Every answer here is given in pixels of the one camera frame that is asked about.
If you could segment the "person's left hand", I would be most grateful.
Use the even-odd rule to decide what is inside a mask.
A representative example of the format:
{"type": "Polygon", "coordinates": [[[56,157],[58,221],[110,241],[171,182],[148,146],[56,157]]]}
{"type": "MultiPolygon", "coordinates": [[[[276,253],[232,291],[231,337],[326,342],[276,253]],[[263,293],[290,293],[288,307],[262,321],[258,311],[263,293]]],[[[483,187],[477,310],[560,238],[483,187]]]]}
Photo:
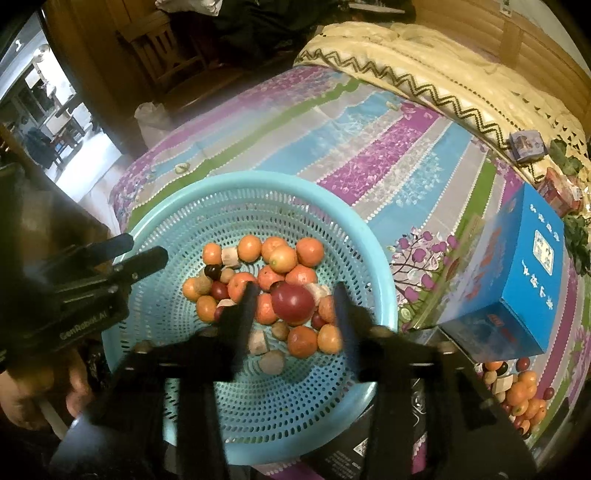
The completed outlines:
{"type": "Polygon", "coordinates": [[[17,427],[45,428],[47,421],[39,403],[51,397],[59,398],[73,418],[93,400],[87,368],[76,349],[33,358],[1,374],[1,410],[17,427]]]}

